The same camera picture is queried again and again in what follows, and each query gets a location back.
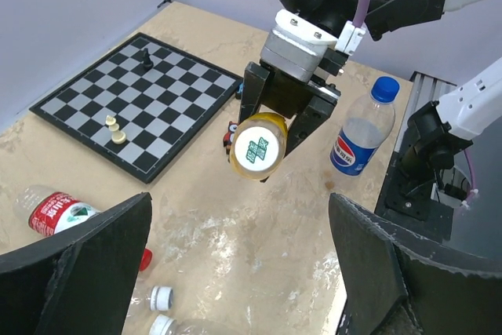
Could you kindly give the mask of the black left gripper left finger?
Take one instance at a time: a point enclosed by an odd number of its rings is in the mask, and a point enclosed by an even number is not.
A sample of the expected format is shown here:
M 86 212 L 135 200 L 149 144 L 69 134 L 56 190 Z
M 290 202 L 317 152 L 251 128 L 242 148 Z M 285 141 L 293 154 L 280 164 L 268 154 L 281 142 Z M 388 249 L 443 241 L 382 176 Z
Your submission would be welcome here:
M 143 192 L 1 255 L 3 334 L 120 334 L 151 229 Z

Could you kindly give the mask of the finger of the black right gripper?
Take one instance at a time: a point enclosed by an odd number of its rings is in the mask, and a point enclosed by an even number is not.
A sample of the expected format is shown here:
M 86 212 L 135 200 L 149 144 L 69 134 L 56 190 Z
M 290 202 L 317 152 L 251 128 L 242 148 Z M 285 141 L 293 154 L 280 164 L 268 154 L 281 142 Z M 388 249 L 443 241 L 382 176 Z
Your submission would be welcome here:
M 295 116 L 288 129 L 285 153 L 287 157 L 330 118 L 337 105 L 337 91 L 329 92 L 328 95 L 303 93 L 293 95 L 290 99 L 286 96 L 269 95 L 263 104 L 284 118 Z
M 260 109 L 262 96 L 269 81 L 271 72 L 261 65 L 250 62 L 243 76 L 243 89 L 240 103 L 238 124 L 255 115 Z

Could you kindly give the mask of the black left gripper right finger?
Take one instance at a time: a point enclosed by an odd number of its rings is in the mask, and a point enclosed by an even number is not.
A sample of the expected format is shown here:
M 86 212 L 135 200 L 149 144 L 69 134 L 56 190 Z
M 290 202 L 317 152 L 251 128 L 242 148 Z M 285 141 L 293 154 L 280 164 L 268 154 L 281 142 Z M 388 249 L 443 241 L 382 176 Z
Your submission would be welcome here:
M 329 225 L 347 299 L 338 334 L 499 334 L 501 263 L 451 249 L 345 195 Z

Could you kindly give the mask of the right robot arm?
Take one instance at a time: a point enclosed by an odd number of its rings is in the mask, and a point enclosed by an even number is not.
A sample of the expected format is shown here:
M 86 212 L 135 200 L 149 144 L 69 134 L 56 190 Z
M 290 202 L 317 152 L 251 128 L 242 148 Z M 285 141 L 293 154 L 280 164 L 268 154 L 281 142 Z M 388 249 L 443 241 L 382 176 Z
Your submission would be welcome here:
M 481 0 L 279 0 L 258 62 L 245 69 L 229 160 L 245 177 L 268 178 L 328 119 L 340 92 L 327 83 L 361 40 L 438 20 Z

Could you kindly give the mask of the yellow tea bottle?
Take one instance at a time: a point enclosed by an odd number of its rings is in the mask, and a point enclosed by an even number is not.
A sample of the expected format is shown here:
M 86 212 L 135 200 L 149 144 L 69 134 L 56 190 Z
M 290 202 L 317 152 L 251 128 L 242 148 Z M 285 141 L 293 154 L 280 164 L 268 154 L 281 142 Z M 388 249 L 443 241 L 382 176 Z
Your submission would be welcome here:
M 250 180 L 266 180 L 286 156 L 288 129 L 285 119 L 272 112 L 252 115 L 235 131 L 229 162 Z

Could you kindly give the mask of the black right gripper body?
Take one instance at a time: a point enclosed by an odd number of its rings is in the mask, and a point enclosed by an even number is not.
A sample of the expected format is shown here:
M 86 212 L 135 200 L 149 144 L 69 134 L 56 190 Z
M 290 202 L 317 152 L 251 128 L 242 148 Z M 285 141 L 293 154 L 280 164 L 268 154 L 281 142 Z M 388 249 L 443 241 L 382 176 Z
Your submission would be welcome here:
M 341 92 L 326 78 L 314 73 L 308 82 L 301 82 L 260 59 L 260 66 L 271 72 L 264 88 L 261 103 L 280 115 L 302 112 L 314 96 L 336 105 Z

